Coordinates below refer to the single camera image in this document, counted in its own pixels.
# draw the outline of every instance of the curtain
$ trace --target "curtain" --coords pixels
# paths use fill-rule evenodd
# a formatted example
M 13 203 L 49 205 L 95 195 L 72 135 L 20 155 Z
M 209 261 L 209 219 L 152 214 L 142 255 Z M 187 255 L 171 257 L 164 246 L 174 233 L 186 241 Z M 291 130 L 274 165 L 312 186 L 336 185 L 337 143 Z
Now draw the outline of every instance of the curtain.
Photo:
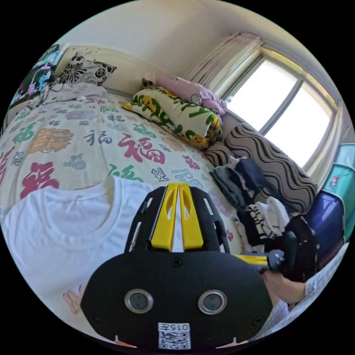
M 259 36 L 236 33 L 225 39 L 202 63 L 197 65 L 188 75 L 187 80 L 217 92 L 235 69 L 263 43 Z
M 306 170 L 307 175 L 318 184 L 318 192 L 322 189 L 337 154 L 343 128 L 343 103 L 338 103 L 338 112 L 332 123 L 329 135 L 319 155 Z

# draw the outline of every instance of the luggage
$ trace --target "luggage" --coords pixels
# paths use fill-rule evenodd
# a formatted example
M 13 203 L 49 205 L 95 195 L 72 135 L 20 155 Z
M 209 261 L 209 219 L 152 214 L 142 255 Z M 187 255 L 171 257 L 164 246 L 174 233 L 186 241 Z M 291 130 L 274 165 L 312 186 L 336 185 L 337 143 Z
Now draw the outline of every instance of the luggage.
M 339 242 L 328 251 L 327 254 L 319 261 L 319 268 L 322 270 L 339 252 L 341 247 L 344 245 L 344 239 L 339 240 Z
M 340 144 L 334 163 L 355 168 L 355 143 Z
M 355 143 L 340 144 L 323 189 L 338 195 L 344 203 L 345 240 L 355 225 Z
M 340 240 L 344 243 L 344 206 L 342 200 L 325 190 L 321 190 L 309 212 L 304 216 L 314 230 L 319 245 L 319 262 Z

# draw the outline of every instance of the wall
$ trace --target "wall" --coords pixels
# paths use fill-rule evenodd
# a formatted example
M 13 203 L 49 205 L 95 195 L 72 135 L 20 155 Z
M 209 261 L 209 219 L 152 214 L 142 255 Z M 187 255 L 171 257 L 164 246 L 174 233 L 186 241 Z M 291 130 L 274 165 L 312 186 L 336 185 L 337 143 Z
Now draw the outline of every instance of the wall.
M 282 49 L 335 101 L 342 100 L 325 69 L 296 38 L 272 21 L 223 1 L 133 1 L 88 19 L 61 37 L 59 42 L 118 49 L 166 73 L 184 77 L 218 41 L 238 31 L 258 34 L 267 43 Z M 342 137 L 344 142 L 355 142 L 346 107 Z
M 139 0 L 89 18 L 58 42 L 121 50 L 183 76 L 222 35 L 196 0 Z

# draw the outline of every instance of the teal suitcase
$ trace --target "teal suitcase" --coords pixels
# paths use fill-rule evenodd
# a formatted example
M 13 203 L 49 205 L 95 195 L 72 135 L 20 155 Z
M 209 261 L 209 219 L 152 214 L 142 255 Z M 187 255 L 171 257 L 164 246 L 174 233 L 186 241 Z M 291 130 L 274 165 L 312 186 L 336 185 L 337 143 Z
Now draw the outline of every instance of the teal suitcase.
M 345 211 L 345 241 L 348 241 L 355 224 L 355 168 L 342 163 L 354 163 L 353 146 L 341 145 L 336 162 L 328 175 L 323 189 L 341 198 Z

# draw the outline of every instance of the black backpack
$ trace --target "black backpack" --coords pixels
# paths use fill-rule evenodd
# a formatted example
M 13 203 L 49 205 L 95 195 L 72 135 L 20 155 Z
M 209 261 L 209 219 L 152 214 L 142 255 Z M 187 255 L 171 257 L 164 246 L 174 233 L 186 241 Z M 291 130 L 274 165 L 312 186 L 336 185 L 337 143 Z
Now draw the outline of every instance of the black backpack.
M 318 261 L 319 245 L 316 241 L 315 233 L 301 215 L 291 218 L 285 228 L 285 232 L 288 231 L 292 231 L 295 234 L 298 240 L 298 248 L 294 267 L 284 273 L 284 277 L 291 281 L 306 282 L 320 270 Z M 269 252 L 272 249 L 285 249 L 282 237 L 267 241 L 265 252 Z

